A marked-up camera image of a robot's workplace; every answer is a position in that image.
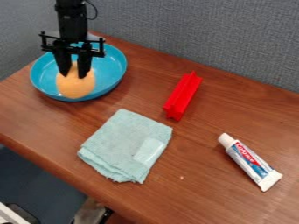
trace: toothpaste tube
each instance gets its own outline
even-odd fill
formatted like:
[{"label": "toothpaste tube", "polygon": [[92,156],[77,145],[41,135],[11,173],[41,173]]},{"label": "toothpaste tube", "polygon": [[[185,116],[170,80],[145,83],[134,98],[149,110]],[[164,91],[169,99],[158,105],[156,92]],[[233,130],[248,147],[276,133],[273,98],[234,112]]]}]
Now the toothpaste tube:
[{"label": "toothpaste tube", "polygon": [[226,133],[218,136],[218,142],[225,148],[225,152],[234,160],[242,171],[253,179],[261,191],[269,189],[276,181],[282,177],[258,155],[238,141],[234,140]]}]

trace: blue bowl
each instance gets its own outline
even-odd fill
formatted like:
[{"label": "blue bowl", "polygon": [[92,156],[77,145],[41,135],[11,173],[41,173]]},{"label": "blue bowl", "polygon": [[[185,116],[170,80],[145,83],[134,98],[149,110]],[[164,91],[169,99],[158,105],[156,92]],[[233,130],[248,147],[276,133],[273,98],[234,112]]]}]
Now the blue bowl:
[{"label": "blue bowl", "polygon": [[[92,43],[92,47],[98,48],[98,44]],[[106,53],[105,58],[92,58],[90,67],[94,71],[96,86],[87,95],[70,99],[59,94],[55,86],[58,68],[50,52],[46,52],[31,65],[31,85],[50,98],[65,102],[85,101],[108,93],[116,87],[125,74],[126,57],[112,45],[104,45],[104,49]],[[71,55],[70,59],[77,61],[77,55]]]}]

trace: gray wall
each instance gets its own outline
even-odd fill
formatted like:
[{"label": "gray wall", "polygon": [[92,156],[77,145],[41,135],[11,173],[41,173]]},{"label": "gray wall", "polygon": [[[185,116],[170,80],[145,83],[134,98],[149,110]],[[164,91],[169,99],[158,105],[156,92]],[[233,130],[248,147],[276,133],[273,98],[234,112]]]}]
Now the gray wall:
[{"label": "gray wall", "polygon": [[42,54],[37,34],[42,29],[57,29],[57,19],[53,0],[0,0],[0,3],[1,80]]},{"label": "gray wall", "polygon": [[[90,29],[299,92],[299,1],[90,1]],[[1,4],[3,77],[39,55],[35,34],[57,29],[57,20],[54,0]]]}]

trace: red block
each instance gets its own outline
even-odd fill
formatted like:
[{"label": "red block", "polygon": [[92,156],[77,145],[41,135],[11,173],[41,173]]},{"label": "red block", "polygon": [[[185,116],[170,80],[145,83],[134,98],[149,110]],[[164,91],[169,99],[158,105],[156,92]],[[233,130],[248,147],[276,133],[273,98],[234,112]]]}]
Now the red block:
[{"label": "red block", "polygon": [[184,74],[177,83],[172,94],[162,105],[166,118],[180,121],[186,106],[192,100],[193,94],[201,84],[201,77],[196,76],[194,71],[190,74]]}]

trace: green towel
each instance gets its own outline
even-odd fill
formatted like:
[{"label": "green towel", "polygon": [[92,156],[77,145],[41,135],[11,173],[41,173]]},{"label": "green towel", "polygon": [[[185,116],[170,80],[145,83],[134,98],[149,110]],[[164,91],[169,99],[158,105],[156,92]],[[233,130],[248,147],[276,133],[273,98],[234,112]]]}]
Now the green towel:
[{"label": "green towel", "polygon": [[142,184],[170,136],[170,127],[120,109],[81,145],[78,157],[106,178]]}]

